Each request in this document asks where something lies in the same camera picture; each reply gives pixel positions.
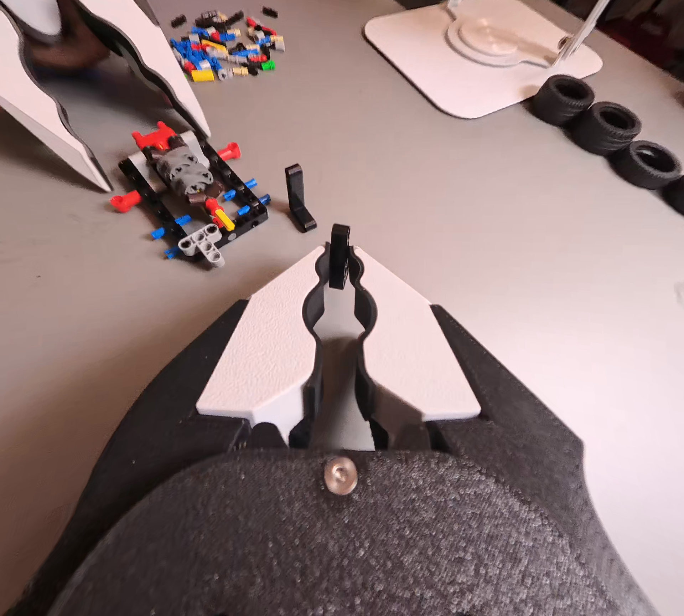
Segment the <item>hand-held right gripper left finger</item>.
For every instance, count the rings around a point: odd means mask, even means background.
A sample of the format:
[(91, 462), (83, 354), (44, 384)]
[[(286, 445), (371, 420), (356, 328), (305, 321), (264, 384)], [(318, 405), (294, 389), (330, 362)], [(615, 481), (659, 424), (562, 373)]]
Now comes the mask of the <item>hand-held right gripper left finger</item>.
[(255, 292), (196, 402), (201, 415), (269, 423), (306, 445), (321, 404), (326, 246)]

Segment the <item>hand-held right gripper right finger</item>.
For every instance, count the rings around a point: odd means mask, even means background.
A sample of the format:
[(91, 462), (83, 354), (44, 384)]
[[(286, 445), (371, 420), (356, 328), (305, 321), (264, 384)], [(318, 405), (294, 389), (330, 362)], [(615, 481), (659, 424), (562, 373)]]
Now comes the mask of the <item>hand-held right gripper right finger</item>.
[(481, 405), (431, 302), (364, 252), (349, 248), (358, 338), (355, 395), (377, 449), (433, 422), (479, 417)]

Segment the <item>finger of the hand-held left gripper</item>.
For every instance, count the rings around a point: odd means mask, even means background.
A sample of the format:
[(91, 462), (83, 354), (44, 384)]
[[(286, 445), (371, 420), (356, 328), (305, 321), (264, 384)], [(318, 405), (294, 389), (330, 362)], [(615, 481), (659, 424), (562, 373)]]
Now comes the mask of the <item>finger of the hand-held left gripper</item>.
[(190, 83), (167, 43), (147, 0), (75, 0), (86, 24), (107, 45), (123, 50), (141, 76), (169, 99), (171, 106), (201, 138), (209, 124)]
[(104, 192), (113, 186), (90, 147), (74, 132), (62, 104), (36, 81), (27, 43), (1, 8), (1, 108), (67, 165)]

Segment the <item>small black lego beam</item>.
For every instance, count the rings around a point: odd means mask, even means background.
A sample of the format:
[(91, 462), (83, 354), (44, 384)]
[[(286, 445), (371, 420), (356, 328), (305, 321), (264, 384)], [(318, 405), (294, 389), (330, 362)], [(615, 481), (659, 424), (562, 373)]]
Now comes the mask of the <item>small black lego beam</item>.
[(329, 287), (342, 290), (346, 286), (349, 262), (350, 227), (333, 224), (330, 234)]

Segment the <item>black lego chassis assembly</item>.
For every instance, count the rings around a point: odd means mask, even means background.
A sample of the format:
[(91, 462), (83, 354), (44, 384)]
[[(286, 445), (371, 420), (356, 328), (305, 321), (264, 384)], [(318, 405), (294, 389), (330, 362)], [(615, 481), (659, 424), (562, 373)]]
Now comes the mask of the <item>black lego chassis assembly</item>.
[(118, 164), (131, 190), (109, 203), (120, 214), (142, 207), (156, 218), (150, 236), (171, 244), (165, 258), (222, 268), (222, 248), (268, 220), (270, 195), (258, 196), (257, 181), (243, 181), (229, 164), (242, 155), (238, 143), (215, 150), (164, 122), (131, 136), (138, 151)]

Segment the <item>pile of loose lego pieces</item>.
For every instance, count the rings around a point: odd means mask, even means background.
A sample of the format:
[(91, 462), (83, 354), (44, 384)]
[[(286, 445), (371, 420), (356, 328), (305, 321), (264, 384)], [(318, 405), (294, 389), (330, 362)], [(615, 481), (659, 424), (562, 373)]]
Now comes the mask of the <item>pile of loose lego pieces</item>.
[(284, 53), (285, 38), (262, 21), (237, 11), (204, 11), (189, 23), (184, 15), (170, 23), (185, 34), (169, 39), (175, 60), (194, 83), (256, 77), (276, 69), (274, 54)]

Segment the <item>black L-shaped lego beam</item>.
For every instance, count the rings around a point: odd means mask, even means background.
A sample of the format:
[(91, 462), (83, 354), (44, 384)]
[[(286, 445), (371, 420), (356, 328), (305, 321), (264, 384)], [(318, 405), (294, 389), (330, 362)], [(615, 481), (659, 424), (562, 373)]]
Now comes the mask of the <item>black L-shaped lego beam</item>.
[(289, 214), (295, 226), (302, 233), (317, 228), (317, 222), (305, 205), (304, 175), (299, 164), (285, 168), (286, 190), (289, 203)]

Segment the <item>black rubber lego tire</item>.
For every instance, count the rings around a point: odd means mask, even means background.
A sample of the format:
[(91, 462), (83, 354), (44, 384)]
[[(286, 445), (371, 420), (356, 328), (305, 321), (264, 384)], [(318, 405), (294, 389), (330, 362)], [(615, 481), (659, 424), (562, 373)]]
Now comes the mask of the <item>black rubber lego tire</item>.
[(532, 114), (555, 127), (566, 127), (594, 103), (595, 93), (582, 79), (549, 77), (532, 97)]
[(680, 161), (670, 150), (647, 140), (632, 141), (612, 153), (608, 162), (621, 179), (647, 190), (662, 189), (682, 173)]
[(569, 136), (580, 149), (606, 157), (627, 147), (641, 131), (642, 122), (630, 109), (599, 101), (570, 124)]
[(681, 175), (661, 190), (662, 199), (678, 214), (684, 214), (684, 176)]

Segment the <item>white stand base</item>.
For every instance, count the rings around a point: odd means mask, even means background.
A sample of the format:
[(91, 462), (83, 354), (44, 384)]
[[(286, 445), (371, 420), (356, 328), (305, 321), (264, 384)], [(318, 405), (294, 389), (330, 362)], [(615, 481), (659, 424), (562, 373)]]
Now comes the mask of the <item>white stand base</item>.
[(598, 73), (584, 41), (610, 1), (572, 34), (520, 0), (447, 0), (371, 19), (364, 37), (437, 109), (472, 120)]

